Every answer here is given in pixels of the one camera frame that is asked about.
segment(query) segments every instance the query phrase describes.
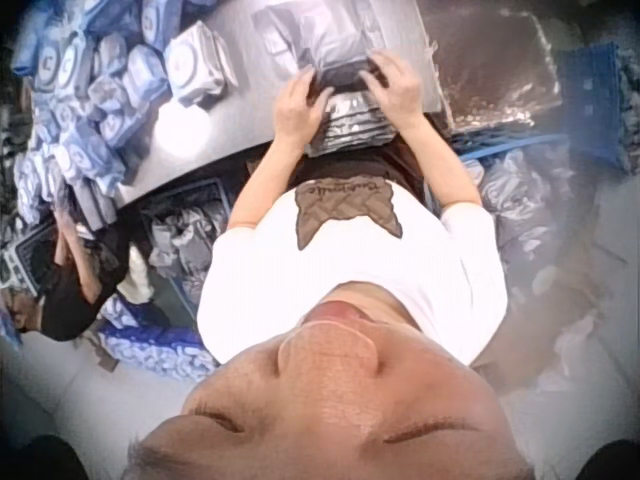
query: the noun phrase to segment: brown patch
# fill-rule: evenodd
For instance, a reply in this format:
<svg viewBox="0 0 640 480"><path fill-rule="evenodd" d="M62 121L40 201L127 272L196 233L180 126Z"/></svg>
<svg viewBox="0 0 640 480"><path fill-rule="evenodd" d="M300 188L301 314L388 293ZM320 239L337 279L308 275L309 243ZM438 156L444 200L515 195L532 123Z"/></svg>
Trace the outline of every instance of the brown patch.
<svg viewBox="0 0 640 480"><path fill-rule="evenodd" d="M326 178L296 189L298 248L304 250L329 220L367 216L396 238L402 225L393 210L393 188L383 178L358 176L347 180Z"/></svg>

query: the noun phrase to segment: white t-shirt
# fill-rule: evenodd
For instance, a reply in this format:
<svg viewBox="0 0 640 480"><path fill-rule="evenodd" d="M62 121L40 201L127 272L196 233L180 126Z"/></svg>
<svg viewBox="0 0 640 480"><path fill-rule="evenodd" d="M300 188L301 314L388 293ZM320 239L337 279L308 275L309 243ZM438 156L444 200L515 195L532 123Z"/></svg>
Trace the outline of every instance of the white t-shirt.
<svg viewBox="0 0 640 480"><path fill-rule="evenodd" d="M255 230L234 228L213 247L198 328L222 363L286 333L335 287L368 282L392 293L425 335L469 365L489 343L507 306L492 217L473 204L438 220L392 184L402 238L368 216L329 220L298 249L295 191Z"/></svg>

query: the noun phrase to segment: neck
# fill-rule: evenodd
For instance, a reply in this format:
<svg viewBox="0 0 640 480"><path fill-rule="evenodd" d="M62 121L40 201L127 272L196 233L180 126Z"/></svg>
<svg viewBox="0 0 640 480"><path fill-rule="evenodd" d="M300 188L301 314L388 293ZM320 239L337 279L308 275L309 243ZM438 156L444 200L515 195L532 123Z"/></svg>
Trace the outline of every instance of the neck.
<svg viewBox="0 0 640 480"><path fill-rule="evenodd" d="M350 303L373 319L409 325L420 330L406 307L389 291L373 283L345 283L333 290L320 303L334 300Z"/></svg>

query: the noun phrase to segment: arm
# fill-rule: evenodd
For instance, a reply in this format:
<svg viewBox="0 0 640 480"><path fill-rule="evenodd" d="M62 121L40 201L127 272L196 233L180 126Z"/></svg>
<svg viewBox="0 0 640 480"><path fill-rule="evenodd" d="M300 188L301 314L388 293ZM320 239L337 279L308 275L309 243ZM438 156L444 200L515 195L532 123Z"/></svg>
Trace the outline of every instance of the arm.
<svg viewBox="0 0 640 480"><path fill-rule="evenodd" d="M300 72L276 100L275 140L242 190L229 219L229 230L235 227L255 228L286 192L305 145L320 128L329 97L333 93L333 89L326 89L313 105L308 104L314 73L311 68Z"/></svg>
<svg viewBox="0 0 640 480"><path fill-rule="evenodd" d="M361 76L382 111L413 151L442 208L456 203L482 206L478 190L464 165L424 117L420 79L411 66L386 51L373 53L371 59L387 77L389 88L384 88L368 72L361 72Z"/></svg>
<svg viewBox="0 0 640 480"><path fill-rule="evenodd" d="M56 243L56 253L53 257L53 261L56 265L64 267L67 264L69 258L69 245L67 245L67 239L64 237L62 230L58 229L58 242Z"/></svg>
<svg viewBox="0 0 640 480"><path fill-rule="evenodd" d="M93 272L93 268L91 268L87 252L82 246L78 233L76 232L76 226L69 217L69 214L62 210L56 210L55 217L58 230L62 232L71 250L71 256L76 264L76 268L78 269L82 294L87 302L93 305L102 291L102 285L100 285L100 281Z"/></svg>

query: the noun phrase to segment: table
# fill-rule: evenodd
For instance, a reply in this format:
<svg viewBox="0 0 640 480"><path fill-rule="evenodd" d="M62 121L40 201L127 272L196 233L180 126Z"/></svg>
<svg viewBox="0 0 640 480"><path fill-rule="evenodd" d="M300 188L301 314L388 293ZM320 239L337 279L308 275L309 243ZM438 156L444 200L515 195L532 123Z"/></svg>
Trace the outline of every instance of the table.
<svg viewBox="0 0 640 480"><path fill-rule="evenodd" d="M416 0L370 1L387 47L402 55L423 79L425 111L440 110L435 69ZM238 86L230 87L208 113L200 112L203 117L198 128L202 129L202 134L198 136L196 143L199 145L195 147L193 139L188 139L190 132L183 132L186 138L184 148L165 148L166 137L180 137L183 125L178 122L173 131L166 125L160 128L156 124L150 153L140 166L136 179L131 185L119 189L116 196L119 207L184 174L273 139L272 105L285 81L274 71L272 60L251 18L254 12L269 3L280 2L228 0L203 20L227 43ZM161 109L158 123L162 117Z"/></svg>

